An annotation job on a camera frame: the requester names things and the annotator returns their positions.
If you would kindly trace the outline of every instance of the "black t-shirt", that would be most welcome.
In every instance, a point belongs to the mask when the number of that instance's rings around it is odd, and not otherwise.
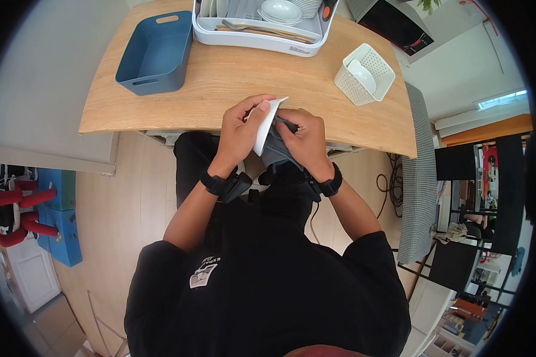
[[[143,248],[127,300],[131,355],[283,356],[331,345],[399,356],[409,304],[382,231],[343,256],[292,222],[246,215],[209,225],[190,255]]]

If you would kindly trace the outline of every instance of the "white door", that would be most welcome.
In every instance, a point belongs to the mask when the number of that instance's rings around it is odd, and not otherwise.
[[[50,254],[34,238],[6,248],[11,271],[30,312],[60,293]]]

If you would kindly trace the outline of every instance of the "houndstooth cushion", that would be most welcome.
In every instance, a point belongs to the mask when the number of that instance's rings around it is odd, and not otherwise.
[[[397,260],[412,263],[427,255],[431,247],[430,227],[437,219],[437,171],[431,124],[421,91],[405,83],[411,103],[417,158],[401,158],[403,210]]]

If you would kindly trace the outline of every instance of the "window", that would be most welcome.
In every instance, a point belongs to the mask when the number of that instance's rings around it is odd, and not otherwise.
[[[484,102],[480,102],[479,109],[485,110],[497,105],[511,104],[521,99],[523,99],[524,101],[528,100],[528,94],[526,93],[525,89],[507,95],[499,96],[498,98],[493,98]]]

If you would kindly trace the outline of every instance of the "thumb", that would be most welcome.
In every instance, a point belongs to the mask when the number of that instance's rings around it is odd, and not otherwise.
[[[293,132],[290,131],[288,126],[282,122],[276,122],[276,131],[280,134],[280,137],[282,137],[282,140],[284,140],[284,144],[288,146],[288,144],[293,143],[295,140],[298,140]]]
[[[268,110],[270,109],[270,103],[268,101],[262,101],[260,104],[258,104],[248,116],[248,120],[246,121],[247,126],[252,127],[254,130],[258,130],[258,127],[264,121],[264,118],[266,118],[266,114],[268,113]]]

